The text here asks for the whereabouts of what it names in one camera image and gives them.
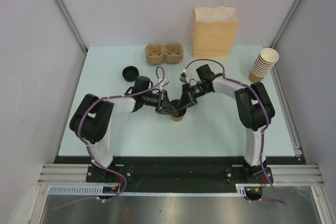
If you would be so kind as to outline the brown paper coffee cup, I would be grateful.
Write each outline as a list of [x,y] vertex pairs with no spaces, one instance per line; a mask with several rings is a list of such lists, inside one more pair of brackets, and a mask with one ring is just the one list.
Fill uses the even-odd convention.
[[171,115],[171,119],[174,121],[174,122],[179,122],[181,120],[183,120],[184,118],[184,115],[179,115],[179,116],[172,116]]

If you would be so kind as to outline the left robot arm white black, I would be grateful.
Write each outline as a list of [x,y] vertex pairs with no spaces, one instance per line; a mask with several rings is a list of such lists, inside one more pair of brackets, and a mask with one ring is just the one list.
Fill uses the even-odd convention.
[[112,181],[116,175],[116,169],[110,165],[113,157],[109,151],[112,116],[135,112],[144,105],[154,107],[158,114],[178,115],[167,91],[160,88],[153,93],[155,87],[150,84],[148,77],[138,76],[130,94],[102,99],[87,94],[70,120],[70,130],[85,144],[91,161],[100,165],[97,174],[105,182]]

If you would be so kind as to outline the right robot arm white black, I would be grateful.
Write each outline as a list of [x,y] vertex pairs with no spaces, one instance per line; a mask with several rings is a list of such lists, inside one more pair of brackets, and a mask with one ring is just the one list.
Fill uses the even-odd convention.
[[199,82],[191,85],[186,70],[180,75],[182,94],[175,106],[181,112],[197,104],[196,99],[208,93],[219,93],[235,100],[239,119],[246,128],[245,162],[242,169],[243,179],[254,183],[261,177],[261,170],[266,157],[264,154],[265,131],[275,116],[275,109],[261,82],[250,85],[228,78],[224,73],[215,74],[208,64],[196,69]]

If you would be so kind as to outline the black coffee cup lid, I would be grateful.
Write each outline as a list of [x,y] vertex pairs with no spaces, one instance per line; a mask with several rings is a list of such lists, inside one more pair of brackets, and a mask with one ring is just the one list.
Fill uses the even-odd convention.
[[171,101],[171,104],[174,106],[176,113],[172,115],[174,118],[182,118],[186,114],[186,108],[184,105],[179,101],[179,99],[175,99]]

